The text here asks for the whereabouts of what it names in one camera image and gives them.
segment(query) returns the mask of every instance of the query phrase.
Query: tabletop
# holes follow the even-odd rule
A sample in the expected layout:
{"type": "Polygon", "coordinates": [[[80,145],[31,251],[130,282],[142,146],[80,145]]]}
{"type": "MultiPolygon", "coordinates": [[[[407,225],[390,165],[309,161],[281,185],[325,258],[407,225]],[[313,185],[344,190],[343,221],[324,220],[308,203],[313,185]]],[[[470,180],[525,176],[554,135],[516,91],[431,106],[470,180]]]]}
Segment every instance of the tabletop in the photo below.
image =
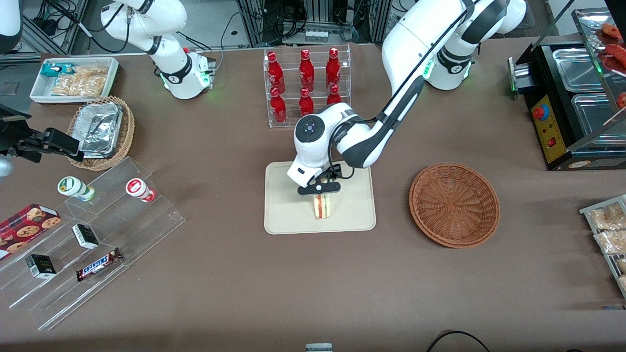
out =
{"type": "MultiPolygon", "coordinates": [[[[291,130],[267,125],[263,51],[226,52],[215,88],[188,101],[148,56],[117,56],[113,93],[136,120],[129,155],[187,221],[51,331],[0,303],[0,349],[422,351],[462,329],[492,351],[623,350],[626,313],[600,310],[623,299],[577,212],[626,193],[623,171],[546,171],[523,99],[508,91],[506,59],[529,42],[489,40],[458,89],[424,89],[371,168],[373,230],[284,236],[264,231],[264,173],[295,149],[291,130]],[[501,222],[483,245],[441,247],[413,222],[409,186],[438,162],[496,190],[501,222]]],[[[380,50],[351,48],[353,108],[375,116],[391,96],[380,50]]],[[[76,109],[33,104],[29,123],[66,130],[76,109]]],[[[61,177],[100,174],[57,155],[14,164],[0,217],[62,203],[61,177]]],[[[450,337],[433,351],[473,348],[450,337]]]]}

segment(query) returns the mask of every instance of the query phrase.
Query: red lid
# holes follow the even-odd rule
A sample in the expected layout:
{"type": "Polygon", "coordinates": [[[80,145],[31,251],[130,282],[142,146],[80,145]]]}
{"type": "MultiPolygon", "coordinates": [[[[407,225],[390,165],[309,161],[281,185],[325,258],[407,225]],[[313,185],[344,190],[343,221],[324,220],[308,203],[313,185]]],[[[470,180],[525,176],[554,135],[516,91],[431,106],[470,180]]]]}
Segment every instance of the red lid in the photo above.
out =
{"type": "Polygon", "coordinates": [[[132,179],[126,184],[126,192],[134,197],[141,195],[145,188],[145,182],[142,179],[132,179]]]}

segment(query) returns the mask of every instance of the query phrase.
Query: wicker basket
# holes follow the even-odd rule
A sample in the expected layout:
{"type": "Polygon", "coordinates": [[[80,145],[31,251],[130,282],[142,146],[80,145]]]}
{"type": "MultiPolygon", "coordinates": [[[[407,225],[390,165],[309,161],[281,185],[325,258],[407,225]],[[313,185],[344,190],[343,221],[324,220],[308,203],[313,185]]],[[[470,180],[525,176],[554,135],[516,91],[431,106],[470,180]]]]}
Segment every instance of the wicker basket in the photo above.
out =
{"type": "MultiPolygon", "coordinates": [[[[122,116],[121,120],[122,126],[120,130],[120,136],[118,137],[117,151],[111,158],[108,159],[84,159],[83,162],[79,163],[68,158],[69,162],[71,162],[76,167],[87,168],[92,171],[103,171],[119,164],[122,160],[124,160],[124,158],[128,154],[128,151],[130,150],[130,145],[133,143],[133,133],[135,132],[135,118],[133,117],[133,112],[130,111],[128,105],[122,99],[119,99],[115,96],[100,98],[91,101],[88,104],[99,105],[105,103],[116,103],[122,106],[122,108],[124,109],[124,115],[122,116]]],[[[74,114],[72,122],[69,123],[68,135],[72,135],[77,116],[78,111],[74,114]]]]}
{"type": "Polygon", "coordinates": [[[456,163],[425,168],[409,191],[411,215],[432,240],[452,248],[476,247],[498,227],[500,203],[478,172],[456,163]]]}

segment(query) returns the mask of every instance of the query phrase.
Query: red bottle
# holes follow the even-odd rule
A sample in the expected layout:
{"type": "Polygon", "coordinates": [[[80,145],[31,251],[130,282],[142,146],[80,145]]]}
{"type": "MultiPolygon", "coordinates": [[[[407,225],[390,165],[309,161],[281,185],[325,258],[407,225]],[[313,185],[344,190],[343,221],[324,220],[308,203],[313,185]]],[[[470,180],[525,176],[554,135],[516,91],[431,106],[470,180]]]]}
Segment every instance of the red bottle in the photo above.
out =
{"type": "Polygon", "coordinates": [[[300,116],[308,115],[313,113],[313,99],[309,96],[309,89],[306,87],[302,87],[300,89],[300,116]]]}
{"type": "Polygon", "coordinates": [[[326,88],[331,89],[331,84],[339,84],[341,64],[339,63],[339,50],[331,48],[328,52],[328,62],[326,63],[326,88]]]}
{"type": "Polygon", "coordinates": [[[315,88],[315,69],[310,60],[310,53],[304,49],[300,52],[300,82],[309,91],[315,88]]]}
{"type": "Polygon", "coordinates": [[[267,60],[270,61],[267,74],[270,76],[272,87],[278,88],[280,94],[285,93],[285,76],[282,73],[282,67],[276,61],[276,53],[273,51],[267,53],[267,60]]]}
{"type": "Polygon", "coordinates": [[[326,104],[340,103],[341,97],[339,96],[339,86],[337,83],[331,83],[331,94],[328,94],[326,98],[326,104]]]}
{"type": "Polygon", "coordinates": [[[272,107],[272,115],[274,115],[274,121],[279,125],[284,125],[287,122],[287,109],[285,107],[285,101],[280,96],[280,91],[276,87],[270,89],[270,106],[272,107]]]}

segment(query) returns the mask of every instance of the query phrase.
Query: red button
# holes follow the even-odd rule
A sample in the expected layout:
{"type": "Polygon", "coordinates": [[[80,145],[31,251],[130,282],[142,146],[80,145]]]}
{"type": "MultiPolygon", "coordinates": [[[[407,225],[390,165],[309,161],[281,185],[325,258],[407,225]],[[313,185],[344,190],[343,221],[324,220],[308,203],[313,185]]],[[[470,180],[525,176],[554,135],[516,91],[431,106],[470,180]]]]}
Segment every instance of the red button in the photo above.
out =
{"type": "Polygon", "coordinates": [[[536,118],[537,120],[539,120],[540,118],[542,118],[545,114],[545,110],[538,106],[533,110],[533,117],[536,118]]]}

